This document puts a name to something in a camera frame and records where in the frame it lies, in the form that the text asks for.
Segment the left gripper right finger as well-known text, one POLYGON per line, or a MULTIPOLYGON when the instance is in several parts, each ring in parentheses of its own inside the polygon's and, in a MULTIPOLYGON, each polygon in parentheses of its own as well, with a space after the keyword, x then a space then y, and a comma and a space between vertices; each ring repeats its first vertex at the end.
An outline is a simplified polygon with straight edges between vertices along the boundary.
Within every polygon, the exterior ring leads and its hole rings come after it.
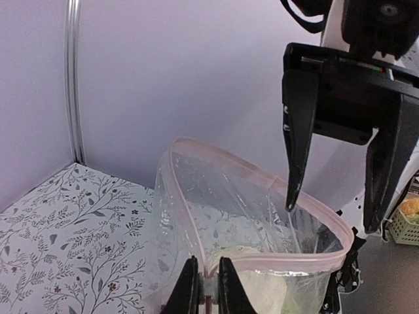
POLYGON ((257 314, 246 295, 243 285, 230 258, 220 258, 218 289, 219 313, 257 314))

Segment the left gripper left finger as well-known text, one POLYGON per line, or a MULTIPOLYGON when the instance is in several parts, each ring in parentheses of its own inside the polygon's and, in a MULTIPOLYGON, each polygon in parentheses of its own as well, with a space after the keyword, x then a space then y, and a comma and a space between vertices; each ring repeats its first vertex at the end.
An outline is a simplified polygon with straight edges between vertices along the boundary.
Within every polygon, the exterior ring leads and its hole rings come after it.
POLYGON ((186 260, 165 304, 167 314, 196 314, 199 308, 199 272, 195 256, 186 260))

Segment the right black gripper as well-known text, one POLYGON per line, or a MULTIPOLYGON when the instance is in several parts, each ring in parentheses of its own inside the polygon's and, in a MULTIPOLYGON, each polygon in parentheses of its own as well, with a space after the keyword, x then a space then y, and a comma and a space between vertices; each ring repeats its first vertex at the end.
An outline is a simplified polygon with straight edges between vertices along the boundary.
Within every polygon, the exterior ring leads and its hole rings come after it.
POLYGON ((285 208, 301 191, 312 133, 368 146, 363 226, 375 233, 418 142, 418 74, 308 44, 283 55, 283 136, 289 165, 285 208))

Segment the clear zip top bag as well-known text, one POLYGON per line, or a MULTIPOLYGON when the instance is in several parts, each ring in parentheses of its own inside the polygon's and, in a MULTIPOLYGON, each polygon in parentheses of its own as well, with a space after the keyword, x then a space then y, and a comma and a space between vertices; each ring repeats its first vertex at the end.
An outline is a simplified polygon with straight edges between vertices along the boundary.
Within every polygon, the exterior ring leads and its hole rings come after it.
POLYGON ((354 233, 307 194, 287 211, 286 192, 285 181, 226 150, 176 139, 156 172, 151 311, 165 311, 186 260, 195 256, 199 313, 215 312, 221 257, 232 260, 257 313, 318 313, 354 233))

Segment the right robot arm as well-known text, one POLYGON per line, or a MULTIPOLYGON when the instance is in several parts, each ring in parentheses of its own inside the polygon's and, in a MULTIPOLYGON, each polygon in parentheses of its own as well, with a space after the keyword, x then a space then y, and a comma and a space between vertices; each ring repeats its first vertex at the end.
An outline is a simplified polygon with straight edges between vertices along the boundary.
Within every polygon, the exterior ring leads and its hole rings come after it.
POLYGON ((363 226, 378 230, 418 142, 418 75, 332 48, 289 43, 283 55, 283 137, 294 208, 313 134, 367 147, 363 226))

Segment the green crate with food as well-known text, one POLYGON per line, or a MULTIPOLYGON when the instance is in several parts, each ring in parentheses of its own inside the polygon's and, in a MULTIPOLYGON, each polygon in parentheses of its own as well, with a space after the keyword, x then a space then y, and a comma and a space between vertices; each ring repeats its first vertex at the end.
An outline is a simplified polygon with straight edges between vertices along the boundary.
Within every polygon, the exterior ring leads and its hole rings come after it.
POLYGON ((388 224, 397 244, 418 246, 418 197, 403 200, 388 224))

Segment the floral table mat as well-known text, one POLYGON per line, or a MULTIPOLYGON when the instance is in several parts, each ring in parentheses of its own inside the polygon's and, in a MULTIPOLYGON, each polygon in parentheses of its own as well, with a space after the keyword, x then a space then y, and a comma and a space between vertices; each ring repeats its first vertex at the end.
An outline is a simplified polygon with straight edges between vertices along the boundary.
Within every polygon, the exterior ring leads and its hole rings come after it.
POLYGON ((1 213, 2 313, 149 313, 154 192, 72 164, 1 213))

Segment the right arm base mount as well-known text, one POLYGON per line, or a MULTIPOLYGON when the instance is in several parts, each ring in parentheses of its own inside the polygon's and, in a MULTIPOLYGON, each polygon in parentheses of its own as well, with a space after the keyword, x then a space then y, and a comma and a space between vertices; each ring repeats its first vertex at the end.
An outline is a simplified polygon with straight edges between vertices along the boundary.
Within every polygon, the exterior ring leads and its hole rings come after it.
POLYGON ((358 255, 366 243, 357 236, 358 230, 353 227, 355 235, 351 249, 348 251, 342 267, 331 274, 323 305, 319 313, 342 313, 341 294, 349 294, 357 290, 361 284, 358 255))

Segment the left aluminium frame post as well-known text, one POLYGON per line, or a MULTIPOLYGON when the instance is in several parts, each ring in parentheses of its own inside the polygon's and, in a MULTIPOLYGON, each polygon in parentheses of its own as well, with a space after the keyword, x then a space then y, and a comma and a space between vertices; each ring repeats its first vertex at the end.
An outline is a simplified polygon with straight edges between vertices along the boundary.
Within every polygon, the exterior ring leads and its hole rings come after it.
POLYGON ((67 2, 65 20, 65 94, 71 148, 74 161, 85 165, 84 143, 81 128, 81 111, 79 104, 78 80, 78 43, 79 43, 79 18, 81 1, 69 0, 67 2))

